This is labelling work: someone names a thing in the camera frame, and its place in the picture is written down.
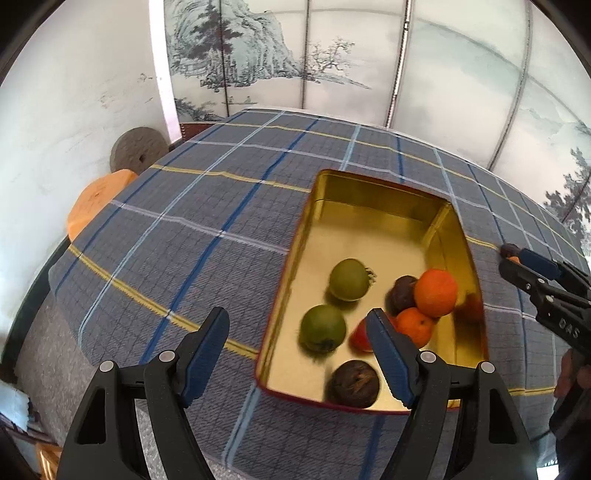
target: orange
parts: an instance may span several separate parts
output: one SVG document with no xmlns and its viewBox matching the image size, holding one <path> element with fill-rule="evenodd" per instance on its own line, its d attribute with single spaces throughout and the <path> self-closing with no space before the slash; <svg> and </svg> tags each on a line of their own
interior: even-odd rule
<svg viewBox="0 0 591 480">
<path fill-rule="evenodd" d="M 451 313 L 457 300 L 457 282 L 446 270 L 430 268 L 414 286 L 414 301 L 425 315 L 433 318 Z"/>
<path fill-rule="evenodd" d="M 431 340 L 435 321 L 412 307 L 401 311 L 394 322 L 394 328 L 398 333 L 408 335 L 417 348 L 423 348 Z"/>
</svg>

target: orange stool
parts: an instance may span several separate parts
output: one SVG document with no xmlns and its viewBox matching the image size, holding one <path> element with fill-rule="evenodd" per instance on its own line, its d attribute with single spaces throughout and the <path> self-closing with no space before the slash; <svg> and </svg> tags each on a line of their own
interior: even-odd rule
<svg viewBox="0 0 591 480">
<path fill-rule="evenodd" d="M 131 170 L 119 170 L 88 185 L 68 215 L 67 230 L 70 242 L 73 242 L 86 225 L 137 177 Z"/>
</svg>

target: black handle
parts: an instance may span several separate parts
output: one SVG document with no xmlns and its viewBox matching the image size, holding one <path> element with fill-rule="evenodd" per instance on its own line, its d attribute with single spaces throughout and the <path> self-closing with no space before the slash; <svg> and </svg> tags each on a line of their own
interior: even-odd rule
<svg viewBox="0 0 591 480">
<path fill-rule="evenodd" d="M 558 409 L 550 417 L 548 424 L 556 438 L 561 439 L 564 437 L 571 424 L 576 421 L 576 418 L 573 417 L 575 407 L 581 400 L 584 392 L 585 390 L 583 390 L 583 388 L 575 381 L 569 392 L 566 394 L 566 397 L 563 398 Z"/>
</svg>

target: green fruit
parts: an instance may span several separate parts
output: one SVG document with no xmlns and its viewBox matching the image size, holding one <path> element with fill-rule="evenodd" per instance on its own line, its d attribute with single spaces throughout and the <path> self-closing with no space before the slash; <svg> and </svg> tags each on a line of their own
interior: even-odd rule
<svg viewBox="0 0 591 480">
<path fill-rule="evenodd" d="M 330 272 L 329 290 L 339 300 L 355 301 L 363 297 L 372 284 L 373 274 L 356 258 L 336 264 Z"/>
<path fill-rule="evenodd" d="M 317 305 L 301 320 L 300 342 L 313 352 L 331 352 L 343 343 L 347 324 L 340 310 L 332 305 Z"/>
</svg>

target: plaid tablecloth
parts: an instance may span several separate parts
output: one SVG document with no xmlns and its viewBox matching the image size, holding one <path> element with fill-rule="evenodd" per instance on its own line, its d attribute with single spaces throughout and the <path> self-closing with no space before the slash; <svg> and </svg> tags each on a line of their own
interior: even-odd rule
<svg viewBox="0 0 591 480">
<path fill-rule="evenodd" d="M 188 410 L 207 456 L 259 479 L 379 478 L 406 416 L 350 414 L 290 403 L 255 385 L 254 360 L 285 256 L 317 172 L 339 168 L 448 198 L 480 278 L 489 355 L 530 436 L 547 429 L 566 345 L 498 275 L 512 242 L 589 271 L 548 212 L 491 173 L 377 127 L 303 113 L 247 110 L 148 169 L 76 238 L 50 283 L 80 348 L 97 365 L 173 349 L 214 305 L 230 314 L 227 348 Z M 456 413 L 432 475 L 441 476 Z M 537 445 L 553 455 L 551 436 Z"/>
</svg>

